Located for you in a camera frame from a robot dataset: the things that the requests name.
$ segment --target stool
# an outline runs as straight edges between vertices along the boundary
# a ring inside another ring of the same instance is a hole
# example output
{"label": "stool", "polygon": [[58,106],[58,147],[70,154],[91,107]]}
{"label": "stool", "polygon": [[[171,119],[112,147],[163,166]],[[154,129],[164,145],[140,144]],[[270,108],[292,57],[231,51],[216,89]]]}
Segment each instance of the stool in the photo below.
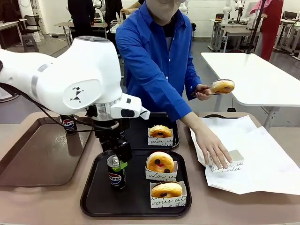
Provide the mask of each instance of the stool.
{"label": "stool", "polygon": [[36,43],[36,41],[35,41],[35,39],[34,39],[34,37],[33,37],[32,34],[24,34],[24,35],[22,35],[22,41],[23,41],[23,45],[24,45],[24,51],[26,53],[28,53],[28,52],[35,52],[35,53],[37,53],[39,51],[38,50],[38,45],[37,45],[37,43]]}

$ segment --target man's left hand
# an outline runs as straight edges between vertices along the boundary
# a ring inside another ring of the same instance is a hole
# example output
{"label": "man's left hand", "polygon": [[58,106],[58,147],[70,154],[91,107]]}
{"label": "man's left hand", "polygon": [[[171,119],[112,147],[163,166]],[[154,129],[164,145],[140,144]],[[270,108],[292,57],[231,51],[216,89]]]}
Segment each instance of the man's left hand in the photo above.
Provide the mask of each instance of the man's left hand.
{"label": "man's left hand", "polygon": [[197,85],[197,87],[195,89],[195,94],[196,94],[196,97],[200,101],[204,101],[204,100],[209,99],[213,93],[210,90],[209,86],[203,85],[203,84],[199,84],[199,85]]}

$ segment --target man in blue shirt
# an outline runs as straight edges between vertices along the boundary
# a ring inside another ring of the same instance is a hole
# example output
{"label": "man in blue shirt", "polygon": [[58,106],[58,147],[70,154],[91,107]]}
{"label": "man in blue shirt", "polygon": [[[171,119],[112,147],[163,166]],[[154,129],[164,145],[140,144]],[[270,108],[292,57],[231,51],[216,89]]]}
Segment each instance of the man in blue shirt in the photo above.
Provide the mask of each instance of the man in blue shirt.
{"label": "man in blue shirt", "polygon": [[126,65],[127,93],[141,98],[151,112],[167,112],[181,120],[196,135],[205,162],[208,153],[218,168],[227,168],[231,157],[215,134],[182,98],[184,86],[189,100],[210,97],[193,65],[192,26],[179,6],[184,0],[146,0],[117,29],[116,42]]}

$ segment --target blue button-up shirt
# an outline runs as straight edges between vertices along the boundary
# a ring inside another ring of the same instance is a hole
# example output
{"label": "blue button-up shirt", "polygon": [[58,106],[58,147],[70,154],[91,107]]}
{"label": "blue button-up shirt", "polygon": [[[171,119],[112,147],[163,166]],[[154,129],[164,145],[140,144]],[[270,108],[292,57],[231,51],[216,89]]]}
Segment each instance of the blue button-up shirt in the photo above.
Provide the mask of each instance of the blue button-up shirt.
{"label": "blue button-up shirt", "polygon": [[201,83],[191,53],[192,25],[187,16],[176,12],[175,35],[168,51],[163,27],[153,21],[146,3],[116,33],[126,65],[127,93],[139,97],[151,112],[167,112],[175,121],[192,111],[182,98],[184,86],[191,100]]}

